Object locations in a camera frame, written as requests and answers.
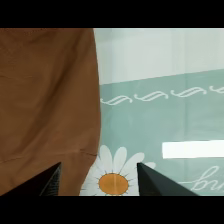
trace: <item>white rectangle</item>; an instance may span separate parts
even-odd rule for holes
[[[164,142],[164,159],[224,157],[224,140]]]

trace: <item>flower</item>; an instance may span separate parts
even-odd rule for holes
[[[144,153],[136,153],[127,162],[127,149],[120,147],[112,159],[107,146],[100,147],[99,156],[90,168],[80,191],[80,196],[139,196],[137,163]],[[145,163],[155,168],[153,162]]]

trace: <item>brown fabric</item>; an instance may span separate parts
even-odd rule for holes
[[[92,29],[0,29],[0,194],[62,162],[79,195],[100,135]]]

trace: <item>decorative border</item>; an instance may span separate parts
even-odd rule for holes
[[[219,89],[214,89],[213,86],[209,86],[209,90],[211,92],[216,92],[216,93],[219,93],[219,94],[224,94],[224,87],[221,87]],[[184,90],[183,92],[180,92],[180,93],[175,93],[174,90],[171,90],[170,91],[170,94],[172,96],[176,96],[176,97],[189,97],[189,96],[192,96],[196,93],[202,93],[203,95],[206,95],[208,93],[207,90],[201,88],[201,87],[193,87],[193,88],[190,88],[190,89],[187,89],[187,90]],[[153,101],[159,97],[164,97],[164,99],[169,99],[169,95],[162,92],[162,91],[155,91],[155,92],[152,92],[146,96],[143,96],[143,97],[139,97],[137,94],[134,94],[134,99],[136,100],[141,100],[141,101]],[[104,101],[102,98],[100,99],[100,102],[103,103],[103,104],[107,104],[107,105],[110,105],[110,106],[115,106],[115,105],[118,105],[124,101],[129,101],[129,103],[132,103],[133,102],[133,99],[128,97],[128,96],[124,96],[124,95],[120,95],[120,96],[117,96],[109,101]]]

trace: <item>black triangular object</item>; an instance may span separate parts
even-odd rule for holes
[[[50,167],[3,196],[57,196],[61,163]]]
[[[137,171],[140,196],[198,196],[143,163]]]

